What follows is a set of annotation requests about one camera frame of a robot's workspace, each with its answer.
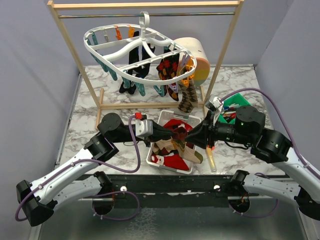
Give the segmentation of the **beige brown argyle sock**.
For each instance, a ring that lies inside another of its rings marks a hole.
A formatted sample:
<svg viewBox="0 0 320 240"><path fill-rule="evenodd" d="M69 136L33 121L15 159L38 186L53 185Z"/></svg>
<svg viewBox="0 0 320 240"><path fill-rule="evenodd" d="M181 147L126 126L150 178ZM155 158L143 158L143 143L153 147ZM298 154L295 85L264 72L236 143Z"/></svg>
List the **beige brown argyle sock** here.
<svg viewBox="0 0 320 240"><path fill-rule="evenodd" d="M195 83L193 80L190 80L189 85L185 86L181 81L179 81L178 85L181 89L182 99L177 108L182 113L189 114L198 106L198 96Z"/></svg>

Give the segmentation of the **white oval clip hanger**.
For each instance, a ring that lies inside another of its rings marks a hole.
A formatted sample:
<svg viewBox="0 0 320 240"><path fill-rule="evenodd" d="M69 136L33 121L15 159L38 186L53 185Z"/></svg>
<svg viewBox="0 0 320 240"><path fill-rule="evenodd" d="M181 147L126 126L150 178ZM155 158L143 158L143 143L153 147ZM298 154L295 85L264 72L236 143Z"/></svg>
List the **white oval clip hanger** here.
<svg viewBox="0 0 320 240"><path fill-rule="evenodd" d="M181 79L193 80L197 60L193 54L171 38L150 28L150 15L139 14L138 24L110 24L88 30L83 36L85 48L113 80L122 79L122 90L135 89L145 96L145 86L153 86L160 95L169 84L178 87ZM189 57L184 75L161 80L156 67L161 60L179 55Z"/></svg>

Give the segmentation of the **striped argyle sock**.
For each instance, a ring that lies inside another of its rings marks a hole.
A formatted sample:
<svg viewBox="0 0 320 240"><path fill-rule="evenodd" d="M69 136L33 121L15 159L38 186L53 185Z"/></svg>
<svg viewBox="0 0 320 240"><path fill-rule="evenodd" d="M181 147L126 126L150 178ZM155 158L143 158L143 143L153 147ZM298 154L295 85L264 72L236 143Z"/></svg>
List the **striped argyle sock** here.
<svg viewBox="0 0 320 240"><path fill-rule="evenodd" d="M202 154L194 150L194 145L192 143L186 142L188 131L183 126L179 126L172 132L173 136L171 137L171 142L176 147L179 156L189 162L201 164L203 162Z"/></svg>

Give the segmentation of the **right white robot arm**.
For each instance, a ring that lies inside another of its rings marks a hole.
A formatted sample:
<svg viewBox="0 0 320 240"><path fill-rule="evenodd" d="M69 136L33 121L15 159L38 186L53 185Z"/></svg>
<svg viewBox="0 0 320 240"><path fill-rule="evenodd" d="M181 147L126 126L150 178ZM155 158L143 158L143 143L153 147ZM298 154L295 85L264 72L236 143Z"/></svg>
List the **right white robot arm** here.
<svg viewBox="0 0 320 240"><path fill-rule="evenodd" d="M250 148L250 153L286 173L293 183L263 178L244 170L237 170L227 186L236 196L259 194L296 206L304 215L320 219L320 172L303 157L281 132L265 127L266 116L251 105L236 110L234 124L214 122L209 111L205 119L188 132L185 140L199 148L213 147L224 141Z"/></svg>

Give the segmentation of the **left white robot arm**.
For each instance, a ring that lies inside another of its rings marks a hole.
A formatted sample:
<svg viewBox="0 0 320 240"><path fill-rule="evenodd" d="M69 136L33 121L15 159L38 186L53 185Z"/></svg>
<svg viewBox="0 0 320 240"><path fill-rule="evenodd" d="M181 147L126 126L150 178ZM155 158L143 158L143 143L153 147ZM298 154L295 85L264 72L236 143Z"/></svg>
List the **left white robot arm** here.
<svg viewBox="0 0 320 240"><path fill-rule="evenodd" d="M141 167L138 142L150 145L159 140L169 140L174 134L141 113L132 115L128 124L124 124L118 114L108 113L97 129L97 134L67 162L37 180L22 180L16 185L19 205L14 218L17 222L28 221L32 227L38 226L68 202L90 196L103 198L112 195L112 183L102 172L95 173L88 180L78 182L77 179L101 165L122 173L136 173ZM125 142L132 142L136 151L137 166L133 169L108 163L119 152L115 144Z"/></svg>

